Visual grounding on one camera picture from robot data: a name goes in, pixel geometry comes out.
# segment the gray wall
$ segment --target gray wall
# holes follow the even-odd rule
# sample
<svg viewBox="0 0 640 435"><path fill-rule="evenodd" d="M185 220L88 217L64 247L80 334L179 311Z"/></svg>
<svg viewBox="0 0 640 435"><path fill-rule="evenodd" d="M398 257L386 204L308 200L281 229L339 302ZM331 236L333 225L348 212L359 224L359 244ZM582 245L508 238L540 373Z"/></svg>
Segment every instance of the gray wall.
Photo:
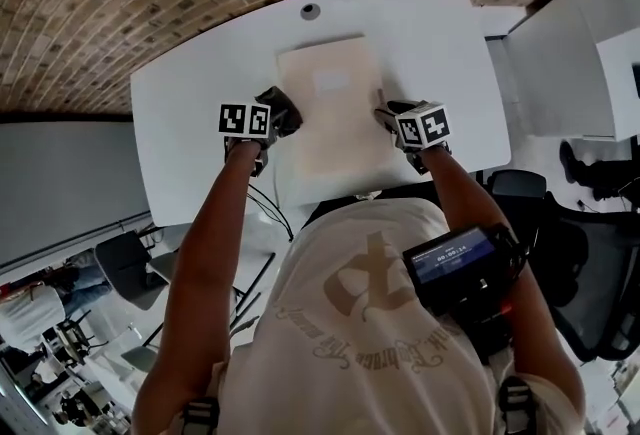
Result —
<svg viewBox="0 0 640 435"><path fill-rule="evenodd" d="M0 124L0 269L148 209L132 123Z"/></svg>

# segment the floor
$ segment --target floor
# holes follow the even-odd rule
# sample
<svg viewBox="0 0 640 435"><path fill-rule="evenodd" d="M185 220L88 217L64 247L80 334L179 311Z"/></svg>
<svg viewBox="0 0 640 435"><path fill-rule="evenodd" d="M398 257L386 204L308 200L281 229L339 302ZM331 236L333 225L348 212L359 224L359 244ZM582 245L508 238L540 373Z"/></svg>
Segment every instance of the floor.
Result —
<svg viewBox="0 0 640 435"><path fill-rule="evenodd" d="M544 175L548 181L548 189L553 192L558 202L566 207L578 209L577 202L582 200L590 208L597 211L625 210L626 206L620 200L596 202L590 190L576 184L570 185L565 181L564 172L558 159L558 147L561 140L532 137L527 134L523 122L525 118L522 116L518 101L517 86L511 76L502 42L495 40L488 42L487 45L503 97L513 156L511 163L501 168L520 168ZM587 162L595 159L627 159L630 156L628 142L615 144L575 141L572 142L572 145L574 145L576 155ZM285 211L294 234L303 226L314 207L310 205ZM186 229L187 227L166 229L162 236L163 241L154 251L162 253L177 248ZM251 307L244 318L245 320L259 316L264 311L269 292L288 247L286 232L280 225L263 214L247 217L243 229L236 287L246 290L271 252L276 253L276 258L256 289L256 292L259 292L261 296ZM168 292L165 290L155 305L147 312L140 311L124 302L115 293L104 297L93 307L92 313L87 318L87 328L93 331L99 340L112 341L101 352L110 363L116 366L123 365L119 354L139 345L160 325L167 297ZM235 347L250 342L254 330L255 325L235 335L231 340L231 346ZM133 382L134 385L135 383L139 385L139 380Z"/></svg>

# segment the beige paper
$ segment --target beige paper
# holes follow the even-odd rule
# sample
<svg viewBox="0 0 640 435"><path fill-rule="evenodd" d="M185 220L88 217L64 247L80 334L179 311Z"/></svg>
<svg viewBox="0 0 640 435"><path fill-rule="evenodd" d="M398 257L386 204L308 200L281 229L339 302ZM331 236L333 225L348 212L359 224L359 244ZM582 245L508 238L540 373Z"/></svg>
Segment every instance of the beige paper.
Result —
<svg viewBox="0 0 640 435"><path fill-rule="evenodd" d="M304 120L292 137L298 178L366 173L392 158L389 133L373 118L382 80L366 38L283 53L278 69Z"/></svg>

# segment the white table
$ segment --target white table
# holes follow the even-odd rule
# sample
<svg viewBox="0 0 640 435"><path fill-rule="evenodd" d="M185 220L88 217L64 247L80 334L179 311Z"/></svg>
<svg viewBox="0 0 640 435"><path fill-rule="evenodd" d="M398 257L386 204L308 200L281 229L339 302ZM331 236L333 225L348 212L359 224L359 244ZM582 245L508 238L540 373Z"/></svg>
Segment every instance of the white table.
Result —
<svg viewBox="0 0 640 435"><path fill-rule="evenodd" d="M308 3L321 8L314 21L299 15ZM385 88L447 105L450 144L469 172L510 160L498 84L480 14L469 0L286 0L213 28L132 75L138 154L155 223L195 218L223 166L221 102L249 102L279 85L276 56L283 51L359 35L376 55ZM272 199L280 143L270 150L271 166L252 181ZM367 186L426 179L398 152L394 167L377 171ZM342 183L331 195L356 193L363 184L354 178L351 187ZM319 200L312 187L307 190L309 202ZM248 213L257 210L247 203Z"/></svg>

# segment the black office chair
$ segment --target black office chair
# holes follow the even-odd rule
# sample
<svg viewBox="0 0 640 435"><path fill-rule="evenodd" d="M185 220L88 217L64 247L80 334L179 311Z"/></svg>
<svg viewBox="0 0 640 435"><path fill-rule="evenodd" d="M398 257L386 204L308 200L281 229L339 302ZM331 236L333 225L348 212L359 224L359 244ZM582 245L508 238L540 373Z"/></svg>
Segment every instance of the black office chair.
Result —
<svg viewBox="0 0 640 435"><path fill-rule="evenodd" d="M551 193L540 197L543 177L497 174L488 190L516 236L531 242L531 269L575 355L627 358L640 344L640 215L567 209Z"/></svg>
<svg viewBox="0 0 640 435"><path fill-rule="evenodd" d="M95 255L113 289L142 310L149 310L167 285L157 273L147 273L151 256L133 231L100 243Z"/></svg>

